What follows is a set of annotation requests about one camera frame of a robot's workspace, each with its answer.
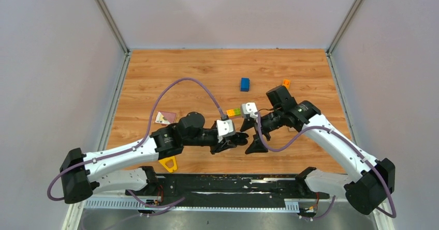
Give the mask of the black earbud charging case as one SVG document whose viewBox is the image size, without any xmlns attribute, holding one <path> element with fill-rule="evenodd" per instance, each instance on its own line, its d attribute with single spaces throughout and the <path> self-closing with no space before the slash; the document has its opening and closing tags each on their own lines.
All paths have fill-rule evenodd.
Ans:
<svg viewBox="0 0 439 230">
<path fill-rule="evenodd" d="M 231 142 L 236 146 L 244 146 L 248 143 L 248 138 L 247 133 L 237 132 L 231 136 Z"/>
</svg>

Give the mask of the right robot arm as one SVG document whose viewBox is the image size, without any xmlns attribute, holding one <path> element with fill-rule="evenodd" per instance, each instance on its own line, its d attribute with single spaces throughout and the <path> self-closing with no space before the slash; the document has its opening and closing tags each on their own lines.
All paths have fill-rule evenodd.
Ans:
<svg viewBox="0 0 439 230">
<path fill-rule="evenodd" d="M 256 104 L 241 105 L 244 122 L 241 131 L 253 127 L 254 140 L 247 154 L 281 152 L 290 147 L 300 136 L 305 135 L 323 148 L 345 171 L 345 174 L 324 172 L 309 167 L 299 175 L 296 192 L 301 197 L 313 193 L 326 193 L 347 199 L 358 212 L 368 215 L 374 210 L 390 218 L 396 218 L 396 207 L 392 198 L 396 167 L 388 158 L 379 160 L 358 147 L 343 135 L 327 117 L 311 102 L 296 102 L 288 89 L 279 85 L 266 93 L 272 109 L 262 116 Z M 270 132 L 281 127 L 295 129 L 298 133 L 285 146 L 269 146 Z"/>
</svg>

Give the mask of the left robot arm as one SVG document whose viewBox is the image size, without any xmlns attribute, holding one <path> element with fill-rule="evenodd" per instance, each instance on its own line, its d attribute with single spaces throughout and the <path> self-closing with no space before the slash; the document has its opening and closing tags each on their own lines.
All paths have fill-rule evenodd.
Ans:
<svg viewBox="0 0 439 230">
<path fill-rule="evenodd" d="M 157 179 L 142 168 L 126 170 L 128 166 L 179 155 L 186 146 L 209 147 L 216 154 L 248 143 L 248 134 L 237 132 L 229 118 L 217 120 L 211 128 L 204 124 L 204 116 L 193 111 L 145 139 L 117 148 L 87 153 L 80 148 L 70 150 L 60 167 L 61 200 L 74 204 L 94 193 L 120 189 L 153 195 L 158 190 Z"/>
</svg>

